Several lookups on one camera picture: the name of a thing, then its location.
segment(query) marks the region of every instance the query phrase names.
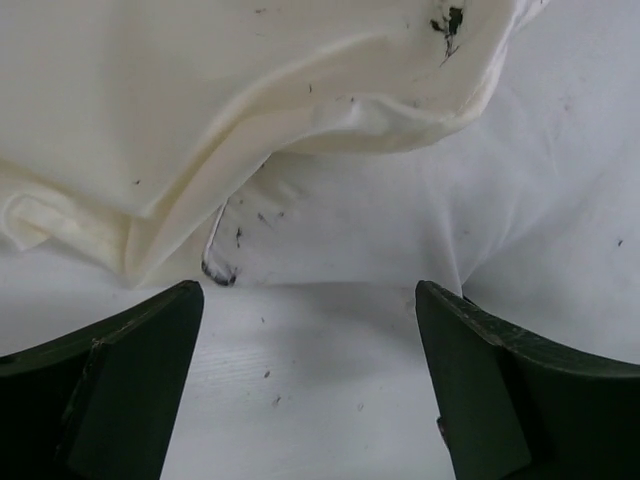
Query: white surface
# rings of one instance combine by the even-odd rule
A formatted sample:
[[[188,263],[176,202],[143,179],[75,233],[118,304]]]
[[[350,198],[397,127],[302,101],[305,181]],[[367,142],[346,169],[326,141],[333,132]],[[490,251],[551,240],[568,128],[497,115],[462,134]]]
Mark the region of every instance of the white surface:
[[[163,480],[453,478],[410,295],[353,285],[205,289]],[[4,252],[0,355],[154,292],[125,290],[57,249]]]
[[[233,272],[239,286],[428,278],[456,293],[482,278],[520,298],[544,274],[558,286],[544,294],[563,300],[540,296],[530,315],[630,319],[640,287],[640,3],[587,4],[550,3],[511,42],[482,116],[434,145],[273,155],[229,199],[207,249],[212,276]],[[500,260],[533,238],[544,245],[535,256]],[[494,261],[499,272],[480,273]]]

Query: dark green plastic part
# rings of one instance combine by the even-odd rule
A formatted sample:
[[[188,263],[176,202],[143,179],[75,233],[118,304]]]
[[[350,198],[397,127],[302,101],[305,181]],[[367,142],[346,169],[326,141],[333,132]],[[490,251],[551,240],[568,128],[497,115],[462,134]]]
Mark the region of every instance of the dark green plastic part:
[[[0,358],[0,478],[158,479],[203,304],[183,282]]]
[[[640,478],[640,366],[552,342],[432,282],[416,300],[458,480]]]

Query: white cloth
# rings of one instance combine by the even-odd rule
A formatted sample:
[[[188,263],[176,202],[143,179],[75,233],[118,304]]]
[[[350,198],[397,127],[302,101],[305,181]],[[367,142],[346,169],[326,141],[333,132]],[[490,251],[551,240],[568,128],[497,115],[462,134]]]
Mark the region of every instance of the white cloth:
[[[486,296],[507,318],[521,316],[510,298],[526,299],[527,318],[602,318],[621,308],[610,303],[624,295],[622,282],[632,315],[640,64],[621,46],[637,44],[639,9],[551,4],[513,41],[482,117],[435,145],[374,158],[273,156],[229,199],[207,272],[237,285],[429,279],[461,293],[467,283],[474,301]],[[552,221],[567,226],[550,229]],[[532,255],[534,238],[542,243]],[[615,255],[600,256],[598,268],[596,238]],[[555,247],[552,260],[544,246]],[[577,273],[565,271],[572,263]],[[584,295],[594,289],[600,307],[589,310]]]
[[[2,0],[0,232],[191,276],[273,152],[399,152],[478,117],[545,4]]]

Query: white backdrop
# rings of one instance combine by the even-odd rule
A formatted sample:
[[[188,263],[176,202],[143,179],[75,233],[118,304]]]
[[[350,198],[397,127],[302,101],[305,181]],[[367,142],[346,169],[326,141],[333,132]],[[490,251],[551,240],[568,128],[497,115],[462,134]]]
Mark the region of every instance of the white backdrop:
[[[492,187],[469,182],[449,197],[466,199],[449,203],[449,213],[477,222],[495,209],[484,218],[502,229],[470,230],[482,239],[477,249],[463,243],[461,223],[463,235],[449,244],[466,252],[457,275],[416,275],[449,278],[481,307],[555,340],[640,363],[637,18],[633,0],[563,0],[520,32],[511,53],[527,54],[506,63],[479,121],[424,150],[451,156],[429,160],[443,181],[470,171],[473,180],[482,161],[491,166]],[[470,170],[451,153],[461,151]],[[154,292],[127,290],[60,245],[3,250],[0,282],[0,354]],[[452,478],[409,292],[209,284],[206,294],[165,479]]]

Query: dark green bracket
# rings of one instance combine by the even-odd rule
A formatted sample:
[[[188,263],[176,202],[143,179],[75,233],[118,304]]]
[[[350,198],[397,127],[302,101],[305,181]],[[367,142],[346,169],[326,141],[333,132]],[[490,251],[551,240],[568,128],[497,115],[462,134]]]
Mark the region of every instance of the dark green bracket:
[[[416,299],[458,480],[640,478],[640,366],[552,342],[431,282]]]
[[[158,479],[203,305],[183,282],[0,358],[0,477]]]

